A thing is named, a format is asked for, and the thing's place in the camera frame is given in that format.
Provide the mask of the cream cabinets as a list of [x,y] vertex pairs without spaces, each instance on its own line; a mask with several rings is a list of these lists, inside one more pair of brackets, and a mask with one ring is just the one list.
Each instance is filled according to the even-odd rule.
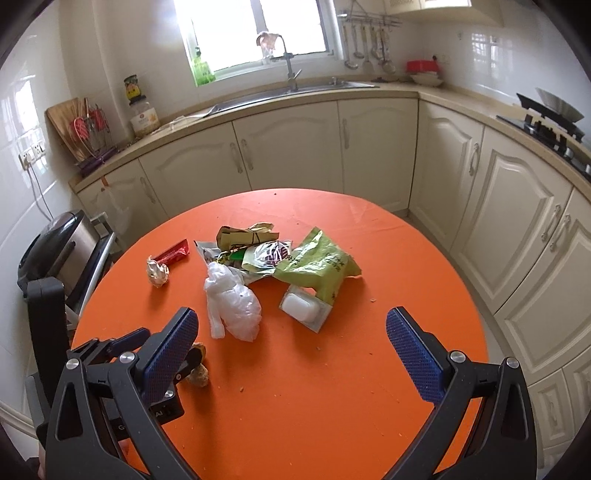
[[503,27],[498,1],[385,0],[386,12],[414,23],[452,22]]
[[410,214],[451,256],[523,363],[542,461],[590,411],[590,190],[583,163],[537,144],[546,125],[426,94],[274,108],[163,127],[77,187],[121,213],[123,241],[193,207],[270,188],[342,192]]

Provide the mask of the yellow black bottle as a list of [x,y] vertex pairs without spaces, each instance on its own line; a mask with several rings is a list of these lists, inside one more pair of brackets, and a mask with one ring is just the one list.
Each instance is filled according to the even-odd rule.
[[125,94],[129,103],[133,103],[142,93],[136,75],[129,75],[124,79]]

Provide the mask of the gold foil wrapper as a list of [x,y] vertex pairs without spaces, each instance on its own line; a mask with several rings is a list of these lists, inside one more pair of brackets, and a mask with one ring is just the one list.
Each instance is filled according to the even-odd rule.
[[146,260],[146,274],[150,284],[160,288],[168,282],[169,268],[167,265],[149,257]]

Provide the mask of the red snack wrapper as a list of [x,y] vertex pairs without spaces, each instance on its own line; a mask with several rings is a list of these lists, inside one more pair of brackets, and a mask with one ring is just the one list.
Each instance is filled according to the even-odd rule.
[[189,244],[186,239],[183,239],[172,247],[165,250],[163,253],[152,257],[158,265],[165,265],[170,267],[175,263],[185,259],[189,255]]

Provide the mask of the steel wok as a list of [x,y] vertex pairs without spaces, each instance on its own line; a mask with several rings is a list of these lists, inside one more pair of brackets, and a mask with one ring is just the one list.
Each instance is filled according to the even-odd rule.
[[577,123],[584,118],[584,115],[579,110],[560,97],[538,87],[536,87],[535,90],[546,107],[556,112],[567,121]]

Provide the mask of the wooden cutting board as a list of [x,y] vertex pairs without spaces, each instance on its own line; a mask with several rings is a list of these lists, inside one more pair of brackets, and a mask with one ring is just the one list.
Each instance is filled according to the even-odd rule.
[[88,149],[74,129],[74,120],[80,117],[81,109],[82,100],[75,97],[53,105],[45,111],[47,119],[77,163],[82,163],[90,157]]

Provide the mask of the white plastic bag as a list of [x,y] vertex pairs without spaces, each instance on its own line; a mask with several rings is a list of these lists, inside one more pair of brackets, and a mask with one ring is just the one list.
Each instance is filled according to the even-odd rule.
[[240,341],[256,340],[262,307],[241,276],[223,264],[208,263],[204,292],[212,339],[222,339],[229,332]]

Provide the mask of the green snack bag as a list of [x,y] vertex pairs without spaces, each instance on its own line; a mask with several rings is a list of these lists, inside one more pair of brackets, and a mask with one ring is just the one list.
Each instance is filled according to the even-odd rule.
[[287,258],[276,265],[273,277],[284,283],[313,289],[315,296],[329,305],[335,303],[342,282],[362,275],[355,259],[322,229],[314,227]]

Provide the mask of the chrome faucet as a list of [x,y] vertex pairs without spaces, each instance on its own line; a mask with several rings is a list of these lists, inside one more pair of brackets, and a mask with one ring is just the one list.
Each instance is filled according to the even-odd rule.
[[[280,43],[280,46],[283,47],[283,54],[281,55],[274,54],[274,52],[276,52],[277,43]],[[288,90],[290,92],[298,92],[300,88],[297,84],[297,78],[303,71],[301,69],[294,70],[293,60],[295,55],[287,49],[287,42],[284,40],[283,35],[269,31],[259,32],[256,36],[256,45],[263,50],[266,50],[267,53],[270,53],[270,62],[283,61],[286,64]]]

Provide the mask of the window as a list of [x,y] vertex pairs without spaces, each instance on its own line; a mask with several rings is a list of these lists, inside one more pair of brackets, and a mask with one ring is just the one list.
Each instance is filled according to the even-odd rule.
[[216,79],[283,63],[270,62],[256,45],[262,31],[283,35],[300,62],[341,47],[332,1],[176,1],[174,7],[191,73],[198,46]]

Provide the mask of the green white printed wrapper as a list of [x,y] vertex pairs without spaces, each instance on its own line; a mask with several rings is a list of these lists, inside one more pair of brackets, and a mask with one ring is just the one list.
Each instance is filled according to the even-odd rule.
[[197,252],[206,264],[217,262],[242,277],[245,285],[273,276],[276,265],[290,256],[293,242],[271,240],[247,247],[222,251],[214,242],[194,241]]

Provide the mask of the brown food scrap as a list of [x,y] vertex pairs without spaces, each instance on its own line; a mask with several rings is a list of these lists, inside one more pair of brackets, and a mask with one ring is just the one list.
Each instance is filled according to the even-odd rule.
[[205,356],[206,347],[204,343],[197,342],[193,343],[185,357],[188,368],[188,374],[185,378],[198,388],[204,388],[209,383],[209,372],[204,365]]

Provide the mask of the olive crumpled wrapper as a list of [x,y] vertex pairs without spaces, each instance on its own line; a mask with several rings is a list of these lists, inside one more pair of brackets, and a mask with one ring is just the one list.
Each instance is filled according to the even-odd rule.
[[266,222],[259,222],[247,228],[222,226],[216,235],[216,245],[221,251],[229,251],[276,241],[280,238],[280,233],[274,232],[273,228],[273,224]]

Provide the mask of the glass jar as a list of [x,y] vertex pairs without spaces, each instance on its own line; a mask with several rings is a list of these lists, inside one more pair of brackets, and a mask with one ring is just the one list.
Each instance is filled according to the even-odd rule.
[[144,95],[132,99],[129,107],[131,109],[130,124],[137,138],[143,138],[161,126],[155,108]]

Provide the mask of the white blister pack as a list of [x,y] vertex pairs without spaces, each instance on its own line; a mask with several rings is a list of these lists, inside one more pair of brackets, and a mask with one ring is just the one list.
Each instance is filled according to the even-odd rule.
[[318,333],[332,312],[332,305],[309,294],[301,287],[290,285],[280,302],[280,310]]

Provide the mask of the orange round tablecloth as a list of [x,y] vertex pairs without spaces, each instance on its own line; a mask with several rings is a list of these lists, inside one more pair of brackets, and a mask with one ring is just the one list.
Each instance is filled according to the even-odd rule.
[[[211,337],[197,253],[152,286],[148,257],[181,240],[211,241],[223,226],[273,224],[300,242],[325,232],[361,267],[342,283],[318,332],[280,309],[287,285],[256,281],[259,335]],[[116,262],[87,304],[74,341],[161,330],[190,307],[206,347],[209,383],[180,384],[183,416],[165,430],[204,479],[379,479],[410,445],[431,412],[385,329],[390,309],[406,308],[448,349],[488,357],[475,304],[446,257],[417,229],[361,198],[277,189],[218,199],[153,229]]]

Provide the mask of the red lidded bowl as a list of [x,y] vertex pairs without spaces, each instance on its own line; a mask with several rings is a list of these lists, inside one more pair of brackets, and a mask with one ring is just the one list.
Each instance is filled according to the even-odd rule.
[[406,64],[406,73],[418,85],[440,87],[444,83],[438,58],[410,60]]

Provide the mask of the green dish soap bottle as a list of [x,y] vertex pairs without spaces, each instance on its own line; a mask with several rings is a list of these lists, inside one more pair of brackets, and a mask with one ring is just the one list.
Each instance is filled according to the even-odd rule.
[[211,68],[204,59],[201,57],[201,50],[197,46],[195,47],[195,55],[192,64],[192,73],[194,82],[197,86],[206,85],[216,80],[214,73],[211,72]]

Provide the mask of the stainless steel sink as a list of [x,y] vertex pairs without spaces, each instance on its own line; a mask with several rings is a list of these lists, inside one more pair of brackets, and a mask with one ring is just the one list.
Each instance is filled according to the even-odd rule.
[[254,105],[260,102],[276,100],[280,98],[287,98],[296,95],[304,95],[318,92],[349,90],[349,89],[374,89],[376,85],[363,82],[352,82],[332,78],[331,83],[315,84],[308,86],[298,86],[297,90],[291,90],[290,87],[281,87],[271,90],[266,90],[259,93],[252,93],[235,99],[229,99],[217,103],[207,110],[207,116],[218,113],[235,110],[237,108]]

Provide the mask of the black gas stove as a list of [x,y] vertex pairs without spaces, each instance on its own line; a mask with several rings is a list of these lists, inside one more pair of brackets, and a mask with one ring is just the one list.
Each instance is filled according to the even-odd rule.
[[526,135],[552,150],[590,181],[590,155],[581,146],[585,133],[577,123],[571,123],[546,107],[542,100],[536,101],[517,94],[521,108],[527,113],[522,119],[498,115],[497,118],[521,130]]

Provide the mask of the cream upper cabinets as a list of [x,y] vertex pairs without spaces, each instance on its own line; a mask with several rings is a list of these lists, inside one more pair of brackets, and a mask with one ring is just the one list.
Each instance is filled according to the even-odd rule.
[[498,1],[385,0],[386,12],[414,23],[452,22],[503,27]]

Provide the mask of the hanging utensil rail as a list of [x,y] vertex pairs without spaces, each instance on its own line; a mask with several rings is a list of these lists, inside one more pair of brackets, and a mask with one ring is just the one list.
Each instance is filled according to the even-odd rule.
[[337,18],[346,69],[370,74],[379,68],[387,76],[397,73],[390,52],[390,32],[402,25],[397,16],[370,13],[359,1],[351,1]]

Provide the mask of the red utensil rack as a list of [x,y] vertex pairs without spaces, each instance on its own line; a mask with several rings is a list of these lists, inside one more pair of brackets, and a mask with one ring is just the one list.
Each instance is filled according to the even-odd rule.
[[77,162],[82,177],[89,176],[118,152],[106,114],[97,104],[91,105],[88,98],[76,100],[70,133],[84,156]]

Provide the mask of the cream lower cabinets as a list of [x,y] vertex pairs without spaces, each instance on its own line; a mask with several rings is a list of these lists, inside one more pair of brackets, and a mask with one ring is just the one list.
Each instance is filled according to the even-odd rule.
[[123,241],[193,207],[270,188],[342,192],[410,214],[451,256],[523,363],[542,461],[590,411],[590,190],[583,163],[537,144],[546,125],[426,94],[274,108],[163,127],[77,187],[121,213]]

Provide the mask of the wall power socket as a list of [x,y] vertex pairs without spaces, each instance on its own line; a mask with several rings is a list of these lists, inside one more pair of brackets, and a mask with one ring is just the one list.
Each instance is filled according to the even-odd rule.
[[34,163],[46,154],[45,142],[41,141],[19,154],[18,158],[24,171],[27,171]]

